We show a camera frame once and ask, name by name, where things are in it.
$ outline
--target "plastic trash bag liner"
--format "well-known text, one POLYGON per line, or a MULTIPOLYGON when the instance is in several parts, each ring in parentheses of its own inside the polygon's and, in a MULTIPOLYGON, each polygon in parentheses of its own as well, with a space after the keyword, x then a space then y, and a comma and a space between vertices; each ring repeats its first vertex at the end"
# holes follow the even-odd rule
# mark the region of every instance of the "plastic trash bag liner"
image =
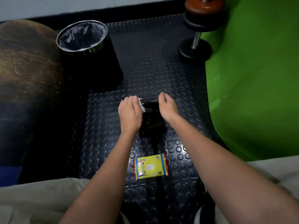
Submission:
POLYGON ((107 28, 94 21, 81 22, 68 28, 58 39, 61 48, 81 51, 93 47, 107 35, 107 28))

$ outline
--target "black rubber floor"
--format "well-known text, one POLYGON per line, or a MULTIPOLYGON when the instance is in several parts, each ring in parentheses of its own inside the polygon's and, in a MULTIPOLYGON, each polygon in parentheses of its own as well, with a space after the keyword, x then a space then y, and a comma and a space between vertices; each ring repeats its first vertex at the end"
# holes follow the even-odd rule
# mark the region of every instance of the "black rubber floor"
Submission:
MULTIPOLYGON (((118 105, 130 95, 155 98, 160 92, 168 93, 189 123, 223 145, 210 117, 204 65, 187 64, 178 57, 179 43, 195 34, 183 25, 182 15, 107 26, 124 79, 114 91, 88 96, 85 122, 74 128, 74 138, 80 138, 80 128, 84 128, 78 177, 91 178, 112 151, 121 133, 118 105)), ((139 135, 132 145, 122 205, 131 223, 193 223, 205 203, 204 185, 188 152, 176 132, 166 126, 167 132, 158 139, 158 151, 167 154, 170 176, 135 181, 133 158, 153 155, 154 150, 148 138, 139 135)), ((75 167, 75 162, 69 161, 69 172, 75 167)))

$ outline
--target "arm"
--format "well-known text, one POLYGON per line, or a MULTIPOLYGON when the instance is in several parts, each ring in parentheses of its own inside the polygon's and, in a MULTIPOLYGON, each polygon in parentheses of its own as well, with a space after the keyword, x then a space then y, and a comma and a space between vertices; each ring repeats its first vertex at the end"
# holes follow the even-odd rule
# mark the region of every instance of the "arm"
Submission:
POLYGON ((126 97, 118 107, 121 135, 106 161, 66 211, 60 224, 115 223, 121 207, 132 142, 141 126, 137 96, 126 97))
POLYGON ((168 94, 159 95, 159 107, 230 224, 299 223, 299 203, 294 198, 197 131, 179 116, 176 104, 168 94))

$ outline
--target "yellow package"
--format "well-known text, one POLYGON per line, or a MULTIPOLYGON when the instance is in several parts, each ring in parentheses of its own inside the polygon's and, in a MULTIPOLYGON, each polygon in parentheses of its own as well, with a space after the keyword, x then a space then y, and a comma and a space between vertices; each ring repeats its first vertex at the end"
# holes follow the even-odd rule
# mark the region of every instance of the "yellow package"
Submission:
POLYGON ((165 153, 134 159, 135 180, 169 175, 165 153))

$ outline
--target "black trash can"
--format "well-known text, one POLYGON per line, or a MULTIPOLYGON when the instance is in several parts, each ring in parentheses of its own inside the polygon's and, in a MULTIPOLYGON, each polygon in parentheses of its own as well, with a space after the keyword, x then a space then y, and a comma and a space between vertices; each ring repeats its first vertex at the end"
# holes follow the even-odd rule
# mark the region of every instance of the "black trash can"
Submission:
POLYGON ((58 34, 56 43, 65 70, 80 88, 105 92, 121 83, 123 72, 105 24, 73 23, 58 34))

